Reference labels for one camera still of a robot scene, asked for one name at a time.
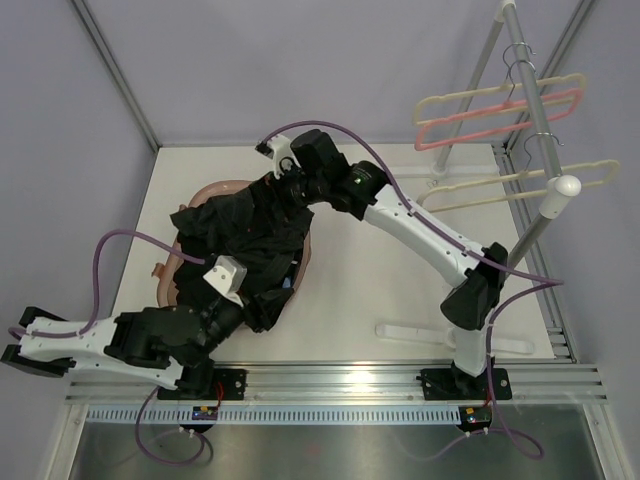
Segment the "dark striped shirt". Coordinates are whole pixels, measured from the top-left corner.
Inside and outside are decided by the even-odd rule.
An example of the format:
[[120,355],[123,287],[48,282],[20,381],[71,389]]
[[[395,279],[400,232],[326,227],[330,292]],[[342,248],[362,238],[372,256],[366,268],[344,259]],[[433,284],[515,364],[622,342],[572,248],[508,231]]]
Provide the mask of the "dark striped shirt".
[[255,183],[231,195],[211,197],[194,208],[189,237],[206,259],[201,278],[218,256],[232,256],[247,268],[239,294],[279,288],[280,317],[297,293],[282,283],[294,273],[313,214],[308,208],[288,211],[276,200]]

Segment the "pink hanger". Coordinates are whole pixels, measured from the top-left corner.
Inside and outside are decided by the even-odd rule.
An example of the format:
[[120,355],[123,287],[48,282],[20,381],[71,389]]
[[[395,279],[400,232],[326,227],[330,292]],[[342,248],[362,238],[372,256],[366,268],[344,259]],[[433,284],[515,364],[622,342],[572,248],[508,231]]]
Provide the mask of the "pink hanger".
[[[554,85],[551,87],[543,87],[540,91],[540,89],[536,86],[536,81],[534,82],[534,92],[539,95],[543,118],[547,122],[552,123],[561,120],[559,119],[555,121],[549,121],[548,118],[554,114],[566,110],[569,105],[564,104],[556,107],[543,107],[540,96],[557,91],[562,91],[568,88],[573,88],[575,86],[575,83]],[[476,110],[485,106],[491,106],[501,103],[507,95],[508,93],[505,92],[498,95],[475,97],[471,101],[469,109]],[[513,94],[513,101],[522,99],[526,99],[524,89],[516,91]],[[531,118],[520,119],[518,117],[520,114],[527,114],[529,116],[533,114],[533,103],[529,100],[527,100],[527,103],[529,105],[529,110],[523,113],[466,119],[462,122],[454,124],[435,126],[426,132],[422,132],[419,126],[415,126],[417,128],[417,134],[414,140],[414,148],[417,151],[429,151],[440,148],[444,149],[446,147],[460,143],[472,142],[488,137],[494,137],[502,134],[529,129],[534,126],[533,120]],[[421,117],[424,119],[447,117],[458,113],[460,104],[460,100],[447,103],[432,104],[424,108]]]

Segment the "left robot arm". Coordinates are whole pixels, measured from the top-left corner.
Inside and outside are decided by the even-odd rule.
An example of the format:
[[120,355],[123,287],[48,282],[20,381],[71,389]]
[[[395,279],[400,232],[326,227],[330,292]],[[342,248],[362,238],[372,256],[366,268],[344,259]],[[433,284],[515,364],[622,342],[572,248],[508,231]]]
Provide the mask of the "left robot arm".
[[28,307],[19,322],[19,339],[5,347],[1,361],[49,378],[81,371],[121,374],[201,399],[215,385],[211,353],[241,326],[256,332],[271,329],[293,292],[271,289],[243,296],[240,304],[216,295],[202,310],[146,307],[92,326]]

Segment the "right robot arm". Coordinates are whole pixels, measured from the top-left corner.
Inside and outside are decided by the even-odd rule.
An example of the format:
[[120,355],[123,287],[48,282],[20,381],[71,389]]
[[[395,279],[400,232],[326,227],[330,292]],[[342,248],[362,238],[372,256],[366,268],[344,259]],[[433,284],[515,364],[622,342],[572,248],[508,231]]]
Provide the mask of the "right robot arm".
[[454,335],[446,370],[422,376],[425,388],[449,399],[485,399],[486,321],[505,283],[506,249],[459,235],[403,194],[388,170],[370,161],[350,163],[328,133],[309,130],[293,140],[275,135],[256,147],[269,158],[266,198],[277,216],[326,203],[389,234],[433,267],[451,290],[440,305]]

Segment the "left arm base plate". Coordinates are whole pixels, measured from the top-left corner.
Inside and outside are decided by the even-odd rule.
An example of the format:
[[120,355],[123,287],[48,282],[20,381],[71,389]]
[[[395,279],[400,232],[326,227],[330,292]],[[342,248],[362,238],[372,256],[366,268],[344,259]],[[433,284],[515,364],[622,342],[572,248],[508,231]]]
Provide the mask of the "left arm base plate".
[[210,374],[187,373],[176,390],[160,388],[157,398],[164,401],[241,401],[245,399],[247,371],[215,367]]

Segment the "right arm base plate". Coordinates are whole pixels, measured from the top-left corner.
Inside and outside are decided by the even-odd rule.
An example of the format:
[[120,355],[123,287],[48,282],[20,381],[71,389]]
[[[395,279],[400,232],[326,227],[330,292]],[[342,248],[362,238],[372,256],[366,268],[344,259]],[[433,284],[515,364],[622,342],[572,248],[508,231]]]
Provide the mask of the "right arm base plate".
[[473,377],[454,364],[443,368],[425,368],[416,376],[428,401],[445,400],[511,400],[513,393],[508,372],[503,368],[493,368],[491,376],[487,371]]

